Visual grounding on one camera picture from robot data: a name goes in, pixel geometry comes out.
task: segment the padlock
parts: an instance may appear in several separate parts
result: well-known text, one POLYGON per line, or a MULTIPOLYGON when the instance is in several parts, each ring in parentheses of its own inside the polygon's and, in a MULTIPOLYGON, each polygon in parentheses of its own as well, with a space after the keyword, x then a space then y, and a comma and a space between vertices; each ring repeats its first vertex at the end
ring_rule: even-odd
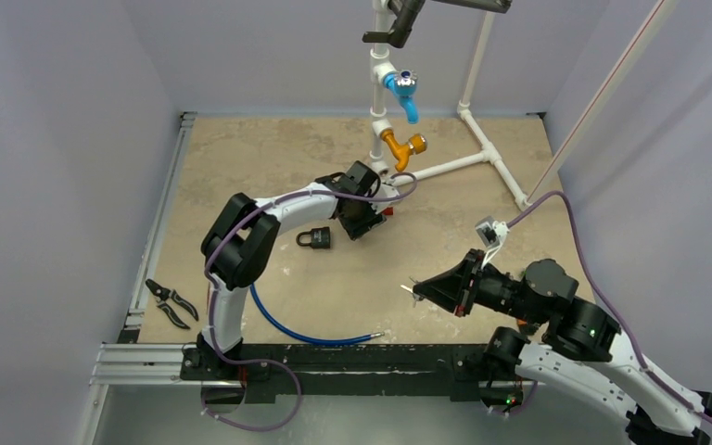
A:
POLYGON ((303 248, 331 248, 331 229, 328 227, 317 227, 309 232, 301 232, 296 235, 296 244, 303 248), (310 242, 301 241, 303 236, 309 236, 310 242))

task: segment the blue hose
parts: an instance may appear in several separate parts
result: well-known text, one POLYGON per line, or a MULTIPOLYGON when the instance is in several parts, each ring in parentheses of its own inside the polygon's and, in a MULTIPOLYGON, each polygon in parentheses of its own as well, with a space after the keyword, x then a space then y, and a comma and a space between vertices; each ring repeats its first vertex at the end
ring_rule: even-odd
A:
POLYGON ((381 337, 383 336, 382 332, 376 332, 374 334, 367 334, 366 336, 360 336, 360 337, 353 337, 353 338, 342 338, 339 340, 328 340, 328 339, 323 339, 323 338, 314 338, 314 337, 307 337, 303 336, 302 334, 296 333, 291 331, 290 329, 286 328, 281 324, 280 322, 276 321, 272 315, 266 311, 266 308, 263 307, 263 303, 261 303, 261 297, 258 297, 258 290, 255 289, 255 285, 250 285, 249 286, 249 293, 252 294, 252 300, 255 301, 255 305, 258 306, 258 310, 261 311, 264 317, 266 317, 266 320, 269 321, 269 323, 273 324, 274 327, 285 333, 285 335, 295 338, 296 340, 303 341, 305 343, 310 343, 312 345, 319 345, 319 346, 346 346, 346 345, 355 345, 357 343, 363 343, 364 341, 369 341, 373 338, 376 337, 381 337))

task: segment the wooden board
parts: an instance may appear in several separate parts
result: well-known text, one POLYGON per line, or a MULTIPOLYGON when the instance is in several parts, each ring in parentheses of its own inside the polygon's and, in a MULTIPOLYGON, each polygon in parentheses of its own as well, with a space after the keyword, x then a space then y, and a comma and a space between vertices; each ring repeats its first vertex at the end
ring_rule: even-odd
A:
MULTIPOLYGON (((541 121, 479 123, 528 191, 551 158, 541 121)), ((456 119, 426 119, 413 128, 403 124, 395 128, 403 139, 412 131, 423 134, 429 148, 411 158, 410 172, 478 151, 474 137, 456 119)), ((208 281, 199 246, 228 198, 237 192, 273 197, 324 174, 344 171, 354 160, 367 161, 371 138, 367 119, 197 119, 155 279, 176 288, 204 313, 208 281)), ((556 181, 552 187, 560 184, 556 181)), ((394 216, 357 241, 350 241, 333 220, 310 226, 331 227, 331 250, 296 246, 294 238, 302 229, 280 236, 256 286, 277 320, 308 336, 340 338, 385 331, 376 342, 485 342, 495 327, 515 325, 515 320, 484 308, 475 308, 463 319, 428 302, 412 308, 410 295, 400 285, 410 284, 409 276, 426 279, 448 270, 468 249, 483 248, 474 231, 477 221, 489 215, 508 221, 517 213, 512 195, 489 164, 467 167, 422 181, 394 216)), ((519 273, 542 258, 555 258, 580 281, 579 294, 591 299, 566 209, 557 198, 511 232, 493 263, 519 273)), ((201 321, 191 331, 178 329, 149 302, 139 341, 192 341, 202 325, 201 321)), ((242 325, 247 342, 290 342, 263 319, 251 299, 242 325)))

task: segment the blue faucet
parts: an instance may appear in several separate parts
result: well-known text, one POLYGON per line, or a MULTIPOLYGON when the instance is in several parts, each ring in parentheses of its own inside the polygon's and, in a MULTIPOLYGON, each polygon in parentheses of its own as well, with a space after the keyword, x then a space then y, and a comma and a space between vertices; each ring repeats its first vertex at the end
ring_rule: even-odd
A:
POLYGON ((408 123, 419 122, 419 111, 413 102, 413 93, 416 92, 416 73, 413 71, 400 71, 388 74, 383 79, 384 86, 397 97, 400 106, 405 110, 408 123))

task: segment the orange object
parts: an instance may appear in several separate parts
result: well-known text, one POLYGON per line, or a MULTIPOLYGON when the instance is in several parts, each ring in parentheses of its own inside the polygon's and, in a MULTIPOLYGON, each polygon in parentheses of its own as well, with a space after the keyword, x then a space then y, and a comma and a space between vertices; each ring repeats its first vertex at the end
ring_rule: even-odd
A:
POLYGON ((397 160, 394 168, 397 169, 398 172, 402 172, 408 167, 408 161, 411 155, 418 155, 427 150, 427 140, 419 133, 411 136, 408 142, 402 145, 394 138, 394 131, 390 128, 381 132, 380 137, 386 143, 388 149, 391 150, 394 159, 397 160))

